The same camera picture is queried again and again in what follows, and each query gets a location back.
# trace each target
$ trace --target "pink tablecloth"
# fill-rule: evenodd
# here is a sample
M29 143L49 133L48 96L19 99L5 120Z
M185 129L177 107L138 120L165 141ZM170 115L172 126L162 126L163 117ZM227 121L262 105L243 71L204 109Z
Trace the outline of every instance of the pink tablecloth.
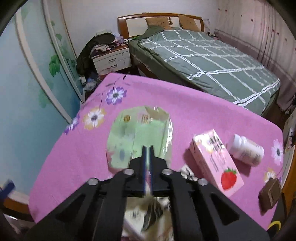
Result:
M30 193L29 208L34 220L40 221L89 178L104 180L112 175L105 154L111 125L121 110L147 105L161 107L170 114L174 170L187 163L200 176L188 147L194 134L210 129L215 129L224 143L237 133L263 146L265 155L258 167L236 162L244 186L230 199L267 229L275 207L261 213L258 193L269 177L281 176L282 131L262 117L209 94L139 76L127 75L123 80L123 76L109 74L80 109L78 123L74 122L56 142ZM113 88L123 96L121 101L114 99L114 105L112 99L107 99ZM91 122L91 111L104 114L95 122L96 127ZM277 148L280 156L274 158Z

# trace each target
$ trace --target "nightstand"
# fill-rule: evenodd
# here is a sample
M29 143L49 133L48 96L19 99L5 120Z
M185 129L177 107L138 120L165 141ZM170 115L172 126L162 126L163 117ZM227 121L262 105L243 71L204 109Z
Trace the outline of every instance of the nightstand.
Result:
M104 54L94 56L92 60L98 73L107 68L116 72L131 67L131 57L127 45L121 45Z

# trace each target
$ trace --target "green packet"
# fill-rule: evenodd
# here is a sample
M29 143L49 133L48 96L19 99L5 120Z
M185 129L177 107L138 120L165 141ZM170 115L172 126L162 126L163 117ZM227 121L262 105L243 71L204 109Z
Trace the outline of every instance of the green packet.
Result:
M173 124L163 109L134 107L119 113L107 141L107 161L112 170L128 168L130 160L142 156L142 146L153 146L154 155L171 160Z

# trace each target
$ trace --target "white bottle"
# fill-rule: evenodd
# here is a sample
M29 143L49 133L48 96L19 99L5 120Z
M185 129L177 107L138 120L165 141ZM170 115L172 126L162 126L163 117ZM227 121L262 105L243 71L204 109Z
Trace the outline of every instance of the white bottle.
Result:
M246 137L234 134L234 136L227 143L228 152L237 160L240 160L252 167L260 164L264 149L255 142Z

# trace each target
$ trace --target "black jacket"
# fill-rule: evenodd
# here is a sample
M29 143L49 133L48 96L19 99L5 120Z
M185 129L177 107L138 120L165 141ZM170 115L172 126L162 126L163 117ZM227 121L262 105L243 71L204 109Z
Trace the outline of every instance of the black jacket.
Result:
M95 45L109 44L113 42L114 39L115 39L115 36L113 34L104 33L104 34L95 36L90 41L88 41L88 43L85 45L85 47L83 48L83 50L81 51L80 55L77 58L77 65L76 65L77 73L80 75L85 75L85 73L90 70L91 59L89 57L89 54Z

